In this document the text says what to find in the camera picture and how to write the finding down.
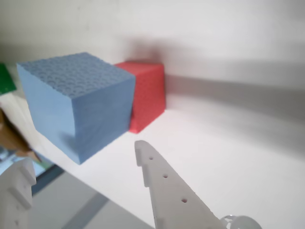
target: red cube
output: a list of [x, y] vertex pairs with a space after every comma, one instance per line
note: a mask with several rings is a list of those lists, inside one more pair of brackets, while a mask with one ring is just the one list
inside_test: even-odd
[[139, 133], [165, 110], [164, 66], [139, 62], [116, 66], [136, 77], [129, 131]]

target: cube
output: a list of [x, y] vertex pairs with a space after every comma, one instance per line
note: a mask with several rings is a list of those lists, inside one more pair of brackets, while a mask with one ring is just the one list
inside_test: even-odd
[[160, 63], [116, 64], [136, 77], [130, 132], [139, 133], [165, 110], [164, 66]]
[[37, 131], [81, 164], [129, 129], [135, 76], [88, 53], [17, 64]]

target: white table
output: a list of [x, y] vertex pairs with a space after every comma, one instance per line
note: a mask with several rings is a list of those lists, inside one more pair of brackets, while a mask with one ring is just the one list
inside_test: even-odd
[[[18, 91], [1, 96], [0, 102], [33, 148], [151, 226], [150, 194], [134, 153], [134, 141], [138, 139], [153, 145], [217, 217], [247, 215], [263, 228], [303, 226], [304, 159], [292, 150], [224, 128], [231, 120], [216, 115], [236, 117], [246, 111], [208, 102], [206, 115], [166, 110], [140, 134], [125, 133], [77, 165], [35, 130], [18, 81], [17, 87]], [[248, 113], [247, 120], [251, 117], [274, 126], [279, 122]]]

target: blue foam cube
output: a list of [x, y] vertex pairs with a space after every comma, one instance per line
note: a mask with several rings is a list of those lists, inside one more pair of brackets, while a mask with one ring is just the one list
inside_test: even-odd
[[88, 53], [17, 69], [36, 130], [76, 163], [128, 131], [134, 75]]

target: white wall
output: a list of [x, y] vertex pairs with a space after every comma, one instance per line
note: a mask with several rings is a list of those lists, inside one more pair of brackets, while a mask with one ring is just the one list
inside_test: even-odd
[[304, 13], [298, 0], [7, 0], [0, 61], [159, 60], [167, 109], [302, 152]]
[[159, 56], [172, 75], [305, 86], [294, 69], [305, 57], [302, 1], [7, 0], [0, 19], [6, 62], [81, 51], [111, 63]]

